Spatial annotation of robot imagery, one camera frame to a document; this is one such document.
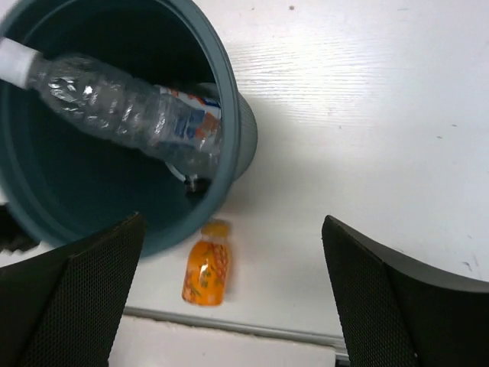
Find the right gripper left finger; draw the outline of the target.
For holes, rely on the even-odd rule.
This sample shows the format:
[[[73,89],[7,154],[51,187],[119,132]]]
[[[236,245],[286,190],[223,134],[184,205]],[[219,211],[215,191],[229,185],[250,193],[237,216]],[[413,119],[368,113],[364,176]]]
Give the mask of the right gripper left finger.
[[[145,236],[142,215],[1,269],[3,366],[107,366]]]

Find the dark green plastic bin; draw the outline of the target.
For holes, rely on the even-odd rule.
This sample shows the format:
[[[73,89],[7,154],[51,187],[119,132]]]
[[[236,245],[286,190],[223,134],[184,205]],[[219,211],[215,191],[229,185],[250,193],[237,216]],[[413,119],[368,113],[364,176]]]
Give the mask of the dark green plastic bin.
[[[1,187],[61,246],[133,213],[143,256],[199,230],[257,150],[225,48],[192,1],[17,1],[1,21]]]

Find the black cap small bottle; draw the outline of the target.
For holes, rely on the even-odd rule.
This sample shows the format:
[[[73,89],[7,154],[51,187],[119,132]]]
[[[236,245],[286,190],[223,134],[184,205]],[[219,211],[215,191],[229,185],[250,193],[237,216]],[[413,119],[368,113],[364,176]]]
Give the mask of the black cap small bottle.
[[[183,182],[188,197],[204,196],[215,177],[219,157],[195,150],[177,150],[165,155],[170,172]]]

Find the orange juice bottle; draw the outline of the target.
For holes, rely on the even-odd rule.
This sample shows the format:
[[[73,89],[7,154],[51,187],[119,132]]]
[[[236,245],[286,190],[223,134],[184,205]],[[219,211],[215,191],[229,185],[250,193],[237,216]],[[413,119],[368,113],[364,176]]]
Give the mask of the orange juice bottle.
[[[217,307],[225,299],[231,273],[231,226],[213,219],[200,230],[199,241],[192,247],[186,264],[182,299],[200,307]]]

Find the blue label clear bottle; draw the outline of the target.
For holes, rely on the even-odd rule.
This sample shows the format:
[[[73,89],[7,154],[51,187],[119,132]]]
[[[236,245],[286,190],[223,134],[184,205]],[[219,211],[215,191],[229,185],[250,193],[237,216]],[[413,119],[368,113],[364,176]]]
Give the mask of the blue label clear bottle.
[[[84,55],[47,60],[8,38],[1,40],[1,79],[36,91],[56,114],[93,137],[162,161],[177,150],[219,156],[222,111],[214,99],[152,85]]]

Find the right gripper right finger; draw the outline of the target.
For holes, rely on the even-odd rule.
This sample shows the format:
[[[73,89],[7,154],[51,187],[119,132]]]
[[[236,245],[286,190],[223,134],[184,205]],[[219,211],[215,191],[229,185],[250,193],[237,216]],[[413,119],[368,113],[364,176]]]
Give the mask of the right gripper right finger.
[[[488,284],[425,264],[333,216],[322,225],[352,366],[486,366]]]

